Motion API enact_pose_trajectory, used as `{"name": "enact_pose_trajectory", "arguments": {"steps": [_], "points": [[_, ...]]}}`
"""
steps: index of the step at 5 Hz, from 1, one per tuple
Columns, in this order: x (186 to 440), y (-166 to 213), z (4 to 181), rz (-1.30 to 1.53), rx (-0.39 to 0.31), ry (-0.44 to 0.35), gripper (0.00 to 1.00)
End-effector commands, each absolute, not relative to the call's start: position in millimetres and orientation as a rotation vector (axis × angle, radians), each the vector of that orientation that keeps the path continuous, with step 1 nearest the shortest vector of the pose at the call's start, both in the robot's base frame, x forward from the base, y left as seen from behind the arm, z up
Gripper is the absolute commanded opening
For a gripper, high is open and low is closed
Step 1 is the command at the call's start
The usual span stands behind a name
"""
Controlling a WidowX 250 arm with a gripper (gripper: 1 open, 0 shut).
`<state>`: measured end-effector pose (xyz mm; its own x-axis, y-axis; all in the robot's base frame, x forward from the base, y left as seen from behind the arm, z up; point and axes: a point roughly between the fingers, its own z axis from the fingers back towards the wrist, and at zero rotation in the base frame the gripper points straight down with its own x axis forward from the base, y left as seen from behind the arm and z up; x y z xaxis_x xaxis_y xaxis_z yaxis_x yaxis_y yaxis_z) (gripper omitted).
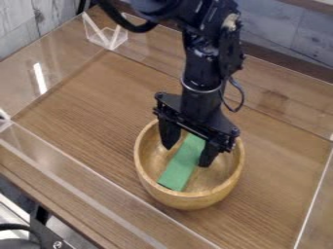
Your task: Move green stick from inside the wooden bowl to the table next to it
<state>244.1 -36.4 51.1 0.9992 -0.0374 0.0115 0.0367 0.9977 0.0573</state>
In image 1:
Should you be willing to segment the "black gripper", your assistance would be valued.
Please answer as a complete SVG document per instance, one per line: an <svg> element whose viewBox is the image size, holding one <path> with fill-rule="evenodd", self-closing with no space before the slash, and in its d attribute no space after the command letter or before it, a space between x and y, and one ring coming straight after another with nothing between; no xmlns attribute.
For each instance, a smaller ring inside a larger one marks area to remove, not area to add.
<svg viewBox="0 0 333 249"><path fill-rule="evenodd" d="M225 85L212 89L182 87L181 95L161 91L155 94L154 114L159 121L163 146L170 150L185 129L206 141L200 166L209 167L220 153L230 153L240 129L221 111Z"/></svg>

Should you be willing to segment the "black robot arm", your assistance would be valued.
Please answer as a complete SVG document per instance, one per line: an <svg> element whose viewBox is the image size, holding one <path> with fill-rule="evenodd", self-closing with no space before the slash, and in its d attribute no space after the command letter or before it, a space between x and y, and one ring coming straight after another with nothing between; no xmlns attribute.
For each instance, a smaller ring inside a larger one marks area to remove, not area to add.
<svg viewBox="0 0 333 249"><path fill-rule="evenodd" d="M230 152L240 128L222 114L228 107L224 93L236 85L233 74L242 69L241 12L234 0L130 0L134 11L146 19L137 25L121 14L111 0L97 0L109 17L134 33L151 31L173 21L182 32L185 70L180 95L155 94L154 113L159 120L162 143L172 148L181 132L205 140L200 165L212 165L218 154Z"/></svg>

